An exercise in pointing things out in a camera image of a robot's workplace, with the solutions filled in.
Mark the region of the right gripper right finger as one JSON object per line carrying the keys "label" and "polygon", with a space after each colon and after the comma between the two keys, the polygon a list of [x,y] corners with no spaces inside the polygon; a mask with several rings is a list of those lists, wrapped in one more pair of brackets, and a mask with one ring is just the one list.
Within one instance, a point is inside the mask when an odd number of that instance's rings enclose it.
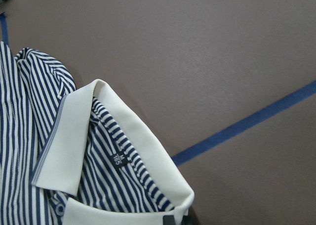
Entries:
{"label": "right gripper right finger", "polygon": [[193,207],[189,208],[188,215],[183,216],[183,225],[200,225]]}

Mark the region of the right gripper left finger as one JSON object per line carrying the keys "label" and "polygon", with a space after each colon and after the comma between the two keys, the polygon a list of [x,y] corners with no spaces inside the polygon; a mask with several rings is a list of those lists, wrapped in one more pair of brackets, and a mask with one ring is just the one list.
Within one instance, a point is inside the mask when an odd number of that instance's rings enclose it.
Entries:
{"label": "right gripper left finger", "polygon": [[163,216],[163,225],[175,225],[175,218],[173,215]]}

